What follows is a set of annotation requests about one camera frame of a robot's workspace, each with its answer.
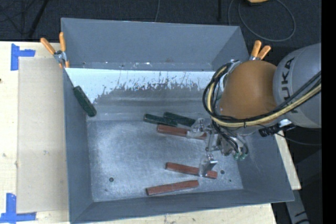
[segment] yellow cable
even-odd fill
[[[224,71],[226,69],[226,67],[224,67],[216,76],[216,78],[218,77],[218,75]],[[215,83],[212,82],[210,88],[209,88],[209,94],[208,94],[208,98],[207,98],[207,108],[210,110],[210,112],[213,113],[212,109],[211,109],[211,96],[212,96],[212,92],[214,89],[214,85]],[[277,117],[289,112],[290,110],[296,108],[297,106],[299,106],[300,104],[302,104],[303,102],[305,102],[306,100],[308,100],[309,98],[311,98],[312,96],[314,96],[316,93],[318,93],[321,90],[321,84],[319,84],[318,86],[316,86],[314,89],[312,89],[311,91],[309,91],[308,93],[306,93],[304,96],[302,96],[300,99],[298,99],[297,101],[295,101],[294,103],[286,106],[285,108],[281,109],[280,111],[270,115],[270,116],[266,116],[263,119],[259,119],[259,120],[254,120],[254,121],[246,121],[244,122],[235,122],[235,123],[229,123],[229,122],[225,122],[222,120],[219,120],[213,116],[211,116],[211,118],[217,122],[219,125],[222,126],[226,126],[226,127],[243,127],[243,126],[251,126],[251,125],[257,125],[257,124],[263,124],[265,122],[271,121],[276,119]]]

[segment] gray metal bin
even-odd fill
[[[212,74],[249,55],[237,26],[62,18],[70,68],[64,69],[72,223],[292,201],[274,137],[246,137],[243,161],[218,152],[217,179],[165,170],[198,166],[205,141],[156,132],[145,113],[209,117],[202,94]],[[73,88],[97,110],[88,117]],[[148,197],[151,186],[198,179],[199,187]]]

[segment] brown wooden block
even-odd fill
[[[178,163],[166,163],[166,170],[178,172],[182,174],[188,174],[188,175],[194,175],[198,176],[198,168],[193,166],[187,166],[183,164]],[[217,178],[217,172],[216,171],[208,171],[206,178],[216,179]]]
[[[157,195],[157,194],[170,193],[170,192],[177,191],[177,190],[197,188],[198,186],[199,184],[197,180],[189,180],[189,181],[183,181],[183,182],[150,187],[146,189],[146,193],[148,196],[152,196],[152,195]]]
[[[163,125],[163,124],[158,124],[156,127],[156,131],[162,134],[171,134],[171,135],[182,136],[182,137],[186,137],[188,133],[188,129],[173,127],[173,126],[168,126],[168,125]],[[205,140],[206,133],[204,133],[201,136],[194,137],[194,139]]]

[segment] bin floor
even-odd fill
[[[88,142],[94,201],[145,197],[147,187],[195,179],[199,187],[166,195],[243,188],[237,161],[219,151],[214,153],[217,179],[165,170],[166,162],[198,167],[206,140],[160,134],[155,124],[89,121]]]

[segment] blue tape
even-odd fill
[[[6,194],[6,212],[0,216],[0,223],[16,224],[17,221],[30,221],[36,219],[36,212],[17,214],[16,196],[11,193]]]
[[[35,50],[20,50],[20,47],[12,43],[12,57],[10,63],[10,69],[18,70],[19,69],[19,57],[34,57]]]

